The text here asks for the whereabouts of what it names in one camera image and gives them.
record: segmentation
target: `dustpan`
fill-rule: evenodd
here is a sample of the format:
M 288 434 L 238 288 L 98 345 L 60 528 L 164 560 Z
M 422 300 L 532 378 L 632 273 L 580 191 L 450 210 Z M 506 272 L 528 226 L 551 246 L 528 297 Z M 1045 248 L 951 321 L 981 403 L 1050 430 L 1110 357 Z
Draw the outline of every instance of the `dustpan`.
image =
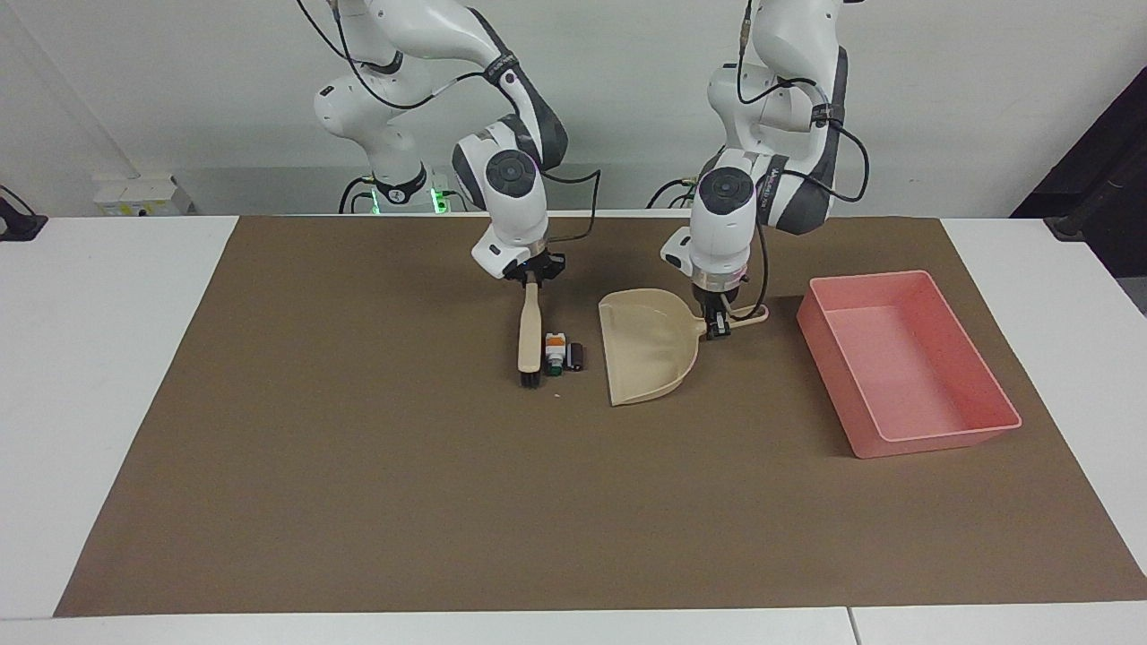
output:
M 752 308 L 734 312 L 746 316 Z M 697 362 L 701 337 L 708 327 L 689 305 L 661 289 L 633 289 L 606 296 L 598 305 L 606 347 L 606 372 L 612 404 L 632 405 L 676 390 Z M 739 328 L 763 322 L 760 316 Z

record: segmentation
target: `green light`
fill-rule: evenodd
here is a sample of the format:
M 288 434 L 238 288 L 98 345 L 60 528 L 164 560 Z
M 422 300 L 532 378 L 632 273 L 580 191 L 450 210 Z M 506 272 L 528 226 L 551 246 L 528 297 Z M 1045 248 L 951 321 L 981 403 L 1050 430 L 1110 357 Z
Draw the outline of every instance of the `green light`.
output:
M 430 201 L 434 202 L 434 211 L 438 215 L 450 212 L 450 197 L 437 188 L 430 188 Z

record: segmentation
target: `pink tray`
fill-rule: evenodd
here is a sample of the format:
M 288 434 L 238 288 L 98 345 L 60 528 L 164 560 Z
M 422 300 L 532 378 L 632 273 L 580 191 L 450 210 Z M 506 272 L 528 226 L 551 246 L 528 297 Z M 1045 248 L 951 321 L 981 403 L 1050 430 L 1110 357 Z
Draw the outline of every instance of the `pink tray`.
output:
M 927 272 L 816 279 L 797 319 L 861 459 L 965 448 L 1022 422 Z

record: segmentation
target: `black device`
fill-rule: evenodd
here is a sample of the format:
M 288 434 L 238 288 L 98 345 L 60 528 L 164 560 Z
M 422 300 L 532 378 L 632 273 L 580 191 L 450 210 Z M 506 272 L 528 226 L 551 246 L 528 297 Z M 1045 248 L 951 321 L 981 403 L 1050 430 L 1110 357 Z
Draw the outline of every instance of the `black device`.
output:
M 1147 68 L 1012 215 L 1086 242 L 1117 278 L 1147 275 Z
M 565 352 L 565 368 L 570 372 L 585 370 L 585 345 L 582 343 L 570 343 Z
M 0 233 L 0 242 L 31 242 L 40 234 L 48 218 L 34 212 L 24 215 L 0 197 L 0 218 L 7 230 Z

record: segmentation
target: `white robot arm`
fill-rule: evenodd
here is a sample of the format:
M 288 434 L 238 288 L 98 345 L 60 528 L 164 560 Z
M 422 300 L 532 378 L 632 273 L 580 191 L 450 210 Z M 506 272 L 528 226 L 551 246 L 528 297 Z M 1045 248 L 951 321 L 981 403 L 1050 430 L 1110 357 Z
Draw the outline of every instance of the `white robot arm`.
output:
M 454 148 L 462 192 L 491 218 L 471 255 L 494 278 L 524 282 L 530 272 L 539 281 L 556 277 L 564 264 L 546 251 L 548 215 L 540 174 L 562 162 L 569 140 L 517 56 L 482 14 L 454 0 L 368 0 L 367 7 L 399 50 L 475 63 L 514 106 L 514 114 Z
M 361 2 L 345 2 L 340 21 L 362 83 L 346 75 L 319 91 L 314 96 L 319 123 L 366 151 L 370 182 L 388 202 L 396 207 L 429 203 L 428 195 L 422 199 L 429 177 L 414 138 L 391 124 L 407 111 L 395 106 L 412 104 L 430 93 L 427 76 L 416 69 L 416 61 L 382 37 Z M 364 83 L 392 106 L 372 96 Z
M 356 47 L 362 61 L 362 81 L 391 106 L 361 91 L 354 76 L 344 77 L 315 98 L 315 110 L 333 134 L 353 139 L 367 151 L 376 185 L 396 204 L 408 203 L 426 182 L 426 168 L 409 137 L 390 121 L 429 93 L 421 77 L 407 73 L 403 56 L 469 61 L 514 107 L 514 112 L 458 143 L 453 154 L 459 184 L 475 205 L 490 212 L 491 226 L 474 247 L 475 261 L 496 278 L 538 280 L 555 277 L 564 266 L 546 251 L 548 215 L 541 172 L 557 166 L 569 143 L 561 121 L 522 70 L 517 56 L 475 9 L 455 0 L 342 0 L 333 2 L 336 17 L 373 24 L 375 41 Z M 381 52 L 374 61 L 359 53 Z M 396 64 L 380 68 L 393 56 Z
M 803 234 L 828 217 L 848 90 L 836 21 L 842 5 L 859 1 L 762 0 L 756 21 L 750 3 L 742 61 L 710 79 L 725 148 L 702 173 L 689 226 L 661 254 L 692 279 L 710 337 L 729 334 L 728 303 L 746 281 L 758 226 Z M 743 64 L 750 36 L 764 67 Z M 746 88 L 764 92 L 746 96 Z M 773 131 L 804 133 L 806 147 L 782 155 Z

